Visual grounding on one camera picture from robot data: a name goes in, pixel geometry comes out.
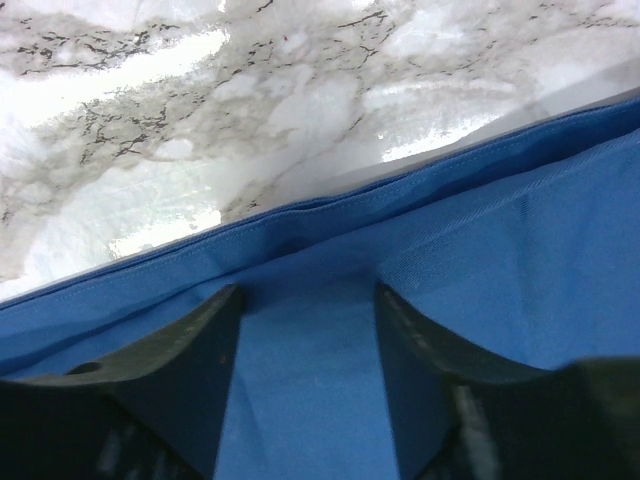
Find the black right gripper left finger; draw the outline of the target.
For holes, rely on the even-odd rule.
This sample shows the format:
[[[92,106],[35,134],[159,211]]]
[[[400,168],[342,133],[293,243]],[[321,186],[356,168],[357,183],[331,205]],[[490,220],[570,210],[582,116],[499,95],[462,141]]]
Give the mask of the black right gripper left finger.
[[[4,479],[210,479],[243,292],[63,375],[1,383]]]

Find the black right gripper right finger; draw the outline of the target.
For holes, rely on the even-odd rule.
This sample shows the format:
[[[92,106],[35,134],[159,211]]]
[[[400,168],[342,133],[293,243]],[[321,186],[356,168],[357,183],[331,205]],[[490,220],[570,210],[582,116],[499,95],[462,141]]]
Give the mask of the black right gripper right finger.
[[[522,364],[374,293],[377,341],[404,479],[635,479],[639,360]]]

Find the blue surgical drape cloth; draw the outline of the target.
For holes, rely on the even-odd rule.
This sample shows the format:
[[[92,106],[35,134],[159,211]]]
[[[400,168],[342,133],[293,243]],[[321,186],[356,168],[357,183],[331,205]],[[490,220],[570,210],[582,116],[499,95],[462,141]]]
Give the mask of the blue surgical drape cloth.
[[[374,293],[544,370],[639,360],[639,103],[510,134],[3,303],[1,383],[244,296],[210,479],[404,479]]]

